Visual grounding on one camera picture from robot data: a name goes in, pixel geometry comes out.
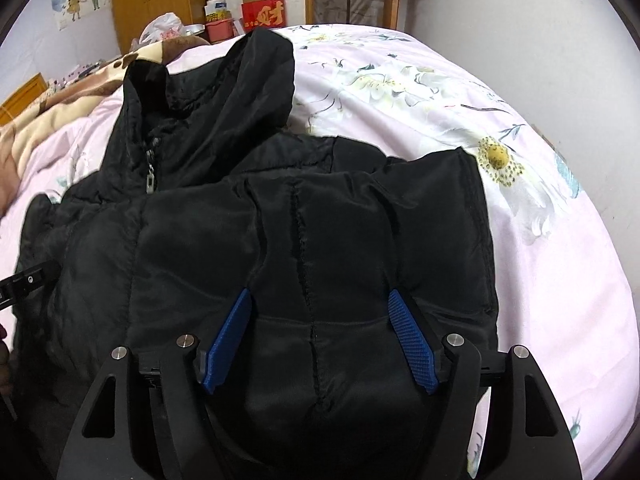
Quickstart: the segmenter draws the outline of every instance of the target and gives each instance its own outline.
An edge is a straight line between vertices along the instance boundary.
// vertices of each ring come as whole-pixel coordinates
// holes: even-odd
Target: silver screw
[[[447,336],[447,343],[451,346],[462,346],[465,343],[465,338],[460,334],[449,334]]]
[[[117,348],[114,348],[113,351],[111,352],[111,357],[116,359],[116,361],[119,361],[125,355],[127,355],[127,349],[124,348],[124,346],[118,346]]]
[[[175,343],[182,348],[188,348],[193,343],[195,343],[196,339],[191,334],[181,335],[178,339],[175,340]]]
[[[517,345],[513,347],[513,353],[516,354],[520,359],[526,359],[529,357],[529,350],[522,345]]]

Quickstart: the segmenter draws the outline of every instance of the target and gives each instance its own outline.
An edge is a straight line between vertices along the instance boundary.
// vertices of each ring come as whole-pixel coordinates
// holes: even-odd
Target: red gift box
[[[287,26],[284,0],[259,0],[242,4],[244,31],[255,27],[280,28]]]

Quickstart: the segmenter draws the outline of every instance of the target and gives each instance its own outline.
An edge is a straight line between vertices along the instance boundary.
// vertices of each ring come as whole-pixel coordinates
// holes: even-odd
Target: human hand
[[[0,325],[0,395],[10,396],[13,385],[11,384],[11,371],[9,370],[9,349],[2,339],[6,338],[6,330]]]

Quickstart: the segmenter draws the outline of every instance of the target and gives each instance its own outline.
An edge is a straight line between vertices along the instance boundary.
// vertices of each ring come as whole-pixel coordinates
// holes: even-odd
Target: pink bedding
[[[281,31],[294,44],[290,127],[342,135],[414,159],[463,146],[479,161],[494,236],[500,349],[531,349],[570,428],[585,480],[609,461],[638,400],[639,342],[630,289],[604,225],[562,158],[491,89],[413,38],[368,27]],[[187,51],[170,72],[223,56],[235,40]],[[0,222],[0,279],[14,272],[34,195],[59,200],[100,167],[122,90],[33,153]],[[12,331],[9,312],[0,324]],[[488,398],[478,408],[478,466]]]

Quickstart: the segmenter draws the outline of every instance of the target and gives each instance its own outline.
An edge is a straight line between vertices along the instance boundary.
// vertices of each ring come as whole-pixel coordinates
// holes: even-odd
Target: blue textured pad
[[[242,341],[244,330],[249,323],[251,308],[251,294],[246,288],[238,296],[218,337],[207,353],[207,371],[202,386],[210,394],[213,393],[216,386],[225,382],[226,375],[229,373],[231,363]]]
[[[391,325],[396,331],[415,382],[427,390],[428,394],[435,393],[438,388],[438,378],[433,352],[402,296],[395,289],[389,294],[388,308]]]

